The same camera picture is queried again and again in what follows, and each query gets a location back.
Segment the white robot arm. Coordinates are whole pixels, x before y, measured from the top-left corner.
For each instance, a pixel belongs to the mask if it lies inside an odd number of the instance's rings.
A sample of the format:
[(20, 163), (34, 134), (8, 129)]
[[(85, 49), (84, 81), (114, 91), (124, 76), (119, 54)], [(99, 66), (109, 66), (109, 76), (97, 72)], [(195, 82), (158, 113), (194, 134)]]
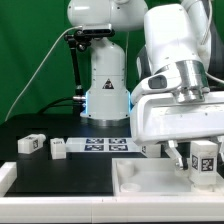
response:
[[(76, 47), (92, 50), (83, 120), (108, 125), (128, 119), (136, 144), (162, 144), (181, 169), (188, 164), (179, 143), (224, 136), (224, 91), (208, 84), (224, 73), (210, 0), (154, 8), (144, 0), (71, 0), (67, 15), (77, 29)], [(109, 38), (136, 29), (145, 35), (137, 59), (141, 81), (128, 93), (124, 53)]]

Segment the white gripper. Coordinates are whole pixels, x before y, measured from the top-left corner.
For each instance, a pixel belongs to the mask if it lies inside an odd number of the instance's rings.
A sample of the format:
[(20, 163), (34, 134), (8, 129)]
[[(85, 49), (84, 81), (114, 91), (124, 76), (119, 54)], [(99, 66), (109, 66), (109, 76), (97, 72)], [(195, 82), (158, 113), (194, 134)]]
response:
[(180, 104), (170, 89), (151, 89), (151, 80), (152, 77), (143, 79), (131, 94), (132, 139), (137, 145), (167, 141), (166, 154), (183, 170), (176, 141), (224, 135), (224, 91), (205, 94), (203, 102)]

